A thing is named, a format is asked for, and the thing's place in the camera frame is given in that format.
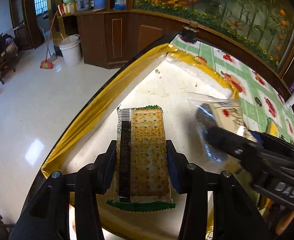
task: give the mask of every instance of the wooden cabinet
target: wooden cabinet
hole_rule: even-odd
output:
[[[105,14],[108,65],[124,64],[128,54],[128,13]]]
[[[86,64],[107,67],[104,14],[77,16],[80,45]]]
[[[184,25],[172,19],[131,12],[129,16],[130,55],[132,58],[165,34],[181,32]]]

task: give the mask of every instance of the yellow package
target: yellow package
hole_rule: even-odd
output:
[[[268,118],[268,125],[267,125],[267,131],[266,131],[266,133],[268,133],[270,135],[273,135],[273,136],[275,136],[277,138],[280,137],[279,128],[276,125],[276,123],[274,122],[274,120],[271,119],[271,118]]]

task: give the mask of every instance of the doorway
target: doorway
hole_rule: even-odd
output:
[[[48,37],[50,22],[48,17],[47,0],[34,0],[34,9],[37,18],[37,24],[42,34]]]

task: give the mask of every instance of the barcode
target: barcode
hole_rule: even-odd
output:
[[[131,121],[131,116],[136,112],[136,108],[119,109],[118,111],[118,124],[117,133],[121,134],[122,121]]]

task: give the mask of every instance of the shelf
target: shelf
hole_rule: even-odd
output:
[[[90,15],[90,14],[106,14],[106,13],[123,13],[123,12],[128,12],[128,10],[107,10],[107,9],[92,9],[92,10],[87,10],[87,11],[81,11],[81,12],[75,12],[71,14],[64,14],[64,15],[59,15],[59,11],[57,11],[57,18],[63,18],[63,17],[68,17],[68,16],[78,16],[78,15]]]

